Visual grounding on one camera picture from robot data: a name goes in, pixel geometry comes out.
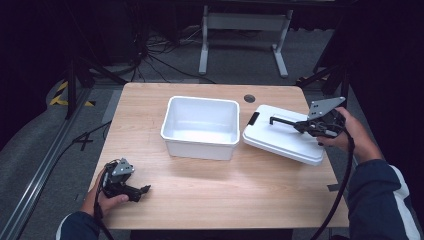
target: person's left hand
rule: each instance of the person's left hand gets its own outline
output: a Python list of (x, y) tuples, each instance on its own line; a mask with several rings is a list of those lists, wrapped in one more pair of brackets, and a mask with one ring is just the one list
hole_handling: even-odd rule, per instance
[[(86, 212), (90, 214), (92, 217), (94, 217), (94, 201), (96, 199), (96, 191), (100, 182), (100, 178), (103, 174), (103, 171), (105, 171), (105, 169), (100, 171), (99, 175), (97, 176), (96, 183), (88, 192), (80, 208), (80, 211)], [(125, 194), (121, 194), (112, 198), (107, 198), (102, 191), (99, 193), (98, 201), (99, 201), (100, 207), (102, 208), (103, 217), (105, 217), (112, 208), (114, 208), (115, 206), (121, 203), (127, 202), (128, 196)]]

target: white box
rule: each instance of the white box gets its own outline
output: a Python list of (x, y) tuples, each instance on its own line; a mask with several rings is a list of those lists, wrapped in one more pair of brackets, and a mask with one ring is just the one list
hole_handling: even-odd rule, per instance
[(240, 140), (239, 114), (235, 101), (172, 97), (161, 129), (169, 155), (230, 160)]

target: wooden table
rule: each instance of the wooden table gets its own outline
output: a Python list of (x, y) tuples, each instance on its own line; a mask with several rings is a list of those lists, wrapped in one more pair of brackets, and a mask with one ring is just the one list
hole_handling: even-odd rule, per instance
[[(244, 100), (246, 94), (256, 98)], [(121, 95), (93, 176), (113, 159), (126, 157), (135, 172), (127, 184), (151, 184), (138, 203), (114, 209), (112, 229), (265, 229), (319, 227), (337, 192), (325, 154), (320, 166), (300, 163), (247, 145), (242, 138), (230, 161), (169, 156), (160, 129), (172, 96), (235, 100), (240, 132), (261, 104), (303, 114), (309, 109), (298, 87), (128, 83)], [(329, 227), (346, 227), (341, 201)]]

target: wire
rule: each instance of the wire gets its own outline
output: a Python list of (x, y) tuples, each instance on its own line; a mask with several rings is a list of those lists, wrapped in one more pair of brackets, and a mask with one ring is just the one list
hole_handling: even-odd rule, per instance
[(170, 83), (168, 80), (166, 80), (165, 79), (165, 77), (158, 71), (158, 70), (156, 70), (156, 68), (155, 67), (153, 67), (153, 65), (151, 64), (151, 63), (149, 63), (148, 61), (146, 61), (146, 60), (144, 60), (147, 64), (149, 64), (150, 65), (150, 67), (153, 69), (153, 70), (155, 70), (155, 72), (157, 72), (161, 77), (162, 77), (162, 79), (165, 81), (165, 82), (167, 82), (167, 83)]
[(177, 69), (176, 67), (173, 67), (173, 66), (171, 66), (170, 64), (168, 64), (168, 63), (166, 63), (166, 62), (164, 62), (164, 61), (160, 60), (160, 59), (159, 59), (159, 58), (157, 58), (157, 57), (154, 57), (154, 56), (152, 56), (152, 55), (149, 55), (149, 57), (150, 57), (150, 58), (153, 58), (153, 59), (156, 59), (156, 60), (157, 60), (157, 61), (159, 61), (160, 63), (162, 63), (162, 64), (164, 64), (164, 65), (166, 65), (166, 66), (168, 66), (168, 67), (170, 67), (170, 68), (174, 69), (175, 71), (177, 71), (177, 72), (179, 72), (179, 73), (182, 73), (182, 74), (187, 75), (187, 76), (190, 76), (190, 77), (201, 78), (201, 79), (207, 80), (207, 81), (209, 81), (209, 82), (211, 82), (211, 83), (213, 83), (213, 84), (216, 84), (216, 82), (215, 82), (215, 81), (213, 81), (213, 80), (211, 80), (211, 79), (209, 79), (209, 78), (205, 78), (205, 77), (201, 77), (201, 76), (196, 76), (196, 75), (193, 75), (193, 74), (190, 74), (190, 73), (183, 72), (183, 71), (181, 71), (181, 70)]
[(102, 221), (103, 218), (103, 211), (102, 211), (102, 207), (99, 204), (99, 195), (100, 193), (103, 191), (103, 182), (105, 180), (105, 176), (107, 174), (107, 169), (105, 169), (100, 177), (100, 181), (99, 181), (99, 185), (97, 185), (97, 191), (96, 191), (96, 197), (94, 199), (94, 219), (97, 222), (97, 225), (99, 225), (99, 227), (103, 230), (103, 233), (106, 235), (106, 237), (109, 240), (114, 240), (112, 234), (109, 232), (109, 230), (107, 229), (107, 227), (105, 226), (105, 224)]
[(321, 235), (321, 233), (325, 230), (325, 228), (327, 227), (328, 223), (330, 222), (331, 218), (333, 217), (334, 213), (336, 212), (337, 206), (339, 205), (340, 200), (343, 196), (344, 190), (346, 189), (347, 182), (349, 181), (350, 172), (352, 170), (353, 150), (355, 149), (355, 141), (353, 140), (352, 136), (350, 135), (350, 133), (347, 131), (346, 128), (343, 129), (343, 132), (346, 133), (347, 139), (349, 141), (349, 146), (348, 146), (349, 156), (348, 156), (345, 175), (343, 177), (343, 181), (340, 185), (336, 199), (334, 200), (333, 206), (330, 209), (330, 212), (328, 213), (328, 215), (327, 215), (326, 219), (324, 220), (324, 222), (322, 223), (321, 227), (318, 228), (318, 230), (312, 236), (311, 240), (316, 240)]

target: sleeve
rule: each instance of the sleeve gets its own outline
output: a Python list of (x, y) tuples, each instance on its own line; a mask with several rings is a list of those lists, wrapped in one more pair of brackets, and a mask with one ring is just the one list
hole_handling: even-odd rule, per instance
[(384, 160), (358, 165), (348, 195), (350, 239), (420, 239), (408, 186)]
[(56, 232), (56, 240), (97, 240), (100, 228), (94, 218), (85, 212), (66, 216)]

